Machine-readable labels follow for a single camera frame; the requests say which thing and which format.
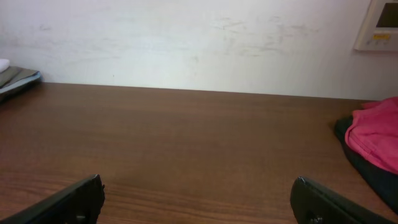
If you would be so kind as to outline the orange printed t-shirt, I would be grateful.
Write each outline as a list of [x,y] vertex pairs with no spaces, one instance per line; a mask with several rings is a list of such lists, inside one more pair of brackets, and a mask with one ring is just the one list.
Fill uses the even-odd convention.
[[353,111],[345,143],[376,167],[397,174],[397,97],[362,107]]

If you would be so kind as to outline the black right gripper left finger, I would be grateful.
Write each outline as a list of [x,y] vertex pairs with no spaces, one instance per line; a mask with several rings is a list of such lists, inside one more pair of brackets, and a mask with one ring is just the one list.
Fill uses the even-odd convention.
[[104,201],[104,185],[95,174],[1,220],[1,224],[96,224]]

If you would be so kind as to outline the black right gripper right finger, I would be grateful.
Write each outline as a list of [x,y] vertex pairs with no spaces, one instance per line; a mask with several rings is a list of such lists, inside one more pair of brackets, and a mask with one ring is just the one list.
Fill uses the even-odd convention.
[[298,224],[394,224],[304,177],[293,183],[290,206]]

